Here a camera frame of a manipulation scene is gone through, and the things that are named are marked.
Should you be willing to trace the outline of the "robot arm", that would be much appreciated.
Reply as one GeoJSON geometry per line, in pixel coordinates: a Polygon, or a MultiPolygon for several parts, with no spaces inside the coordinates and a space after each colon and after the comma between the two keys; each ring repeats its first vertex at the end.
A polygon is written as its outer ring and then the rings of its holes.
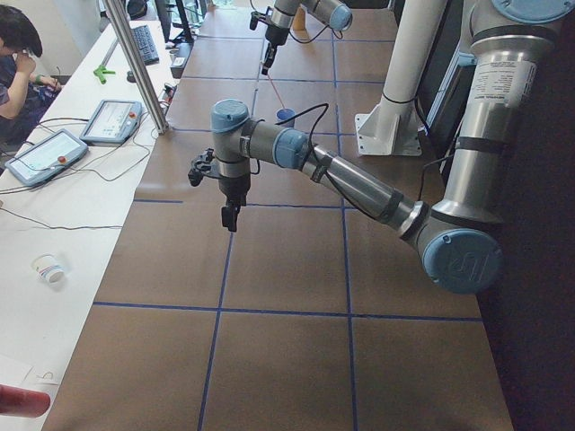
{"type": "MultiPolygon", "coordinates": [[[[296,9],[302,5],[334,30],[350,25],[350,10],[338,1],[276,1],[262,16],[270,42],[262,69],[285,43],[296,9]]],[[[417,87],[447,1],[405,1],[381,101],[356,117],[361,154],[407,154],[415,144],[399,141],[406,131],[417,87]]],[[[502,268],[500,245],[488,232],[497,214],[504,157],[515,140],[521,105],[535,78],[537,62],[550,52],[562,19],[574,1],[464,1],[461,62],[475,65],[471,90],[447,188],[431,209],[312,141],[312,134],[252,119],[234,99],[211,110],[214,150],[193,163],[190,183],[200,174],[218,179],[226,195],[222,225],[237,229],[240,208],[251,184],[251,159],[298,170],[332,189],[352,206],[388,224],[419,254],[429,278],[448,291],[475,294],[491,286],[502,268]]]]}
{"type": "Polygon", "coordinates": [[[250,28],[254,31],[259,22],[267,26],[265,39],[268,46],[261,66],[263,75],[267,75],[272,67],[278,48],[286,43],[300,6],[333,31],[345,31],[352,24],[352,11],[338,0],[277,0],[265,13],[252,11],[250,28]]]}

